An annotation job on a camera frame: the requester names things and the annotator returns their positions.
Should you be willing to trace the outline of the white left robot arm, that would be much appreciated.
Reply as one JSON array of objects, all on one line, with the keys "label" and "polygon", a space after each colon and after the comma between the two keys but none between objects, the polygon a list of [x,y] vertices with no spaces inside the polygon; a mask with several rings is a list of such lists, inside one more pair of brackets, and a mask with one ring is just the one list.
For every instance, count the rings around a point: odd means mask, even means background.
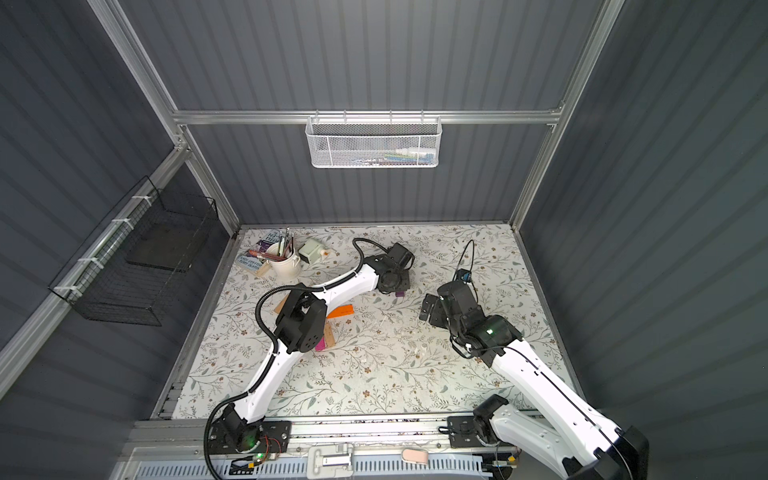
[{"label": "white left robot arm", "polygon": [[269,403],[290,370],[323,338],[328,314],[359,295],[409,289],[414,254],[395,243],[366,256],[360,247],[365,241],[352,240],[359,255],[352,270],[314,286],[275,287],[258,300],[255,319],[271,347],[244,392],[213,407],[204,427],[206,456],[264,452],[270,438],[263,426]]}]

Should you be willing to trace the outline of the orange building block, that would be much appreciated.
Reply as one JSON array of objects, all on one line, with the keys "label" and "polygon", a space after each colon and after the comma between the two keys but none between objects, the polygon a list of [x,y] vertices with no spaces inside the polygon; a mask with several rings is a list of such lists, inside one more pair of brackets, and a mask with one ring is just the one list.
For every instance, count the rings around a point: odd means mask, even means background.
[{"label": "orange building block", "polygon": [[332,310],[327,315],[327,319],[335,319],[335,318],[350,316],[350,315],[353,315],[354,313],[355,313],[355,310],[353,305],[342,305]]}]

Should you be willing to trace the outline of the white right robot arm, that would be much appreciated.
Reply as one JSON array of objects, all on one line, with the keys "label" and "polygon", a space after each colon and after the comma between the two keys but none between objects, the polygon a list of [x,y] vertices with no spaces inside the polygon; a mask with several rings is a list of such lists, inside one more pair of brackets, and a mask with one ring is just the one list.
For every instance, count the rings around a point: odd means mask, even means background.
[{"label": "white right robot arm", "polygon": [[455,280],[425,296],[419,318],[448,331],[452,348],[513,382],[545,418],[537,422],[494,394],[473,411],[478,439],[515,445],[562,479],[645,479],[650,445],[590,406],[538,356],[506,318],[488,315],[468,283]]}]

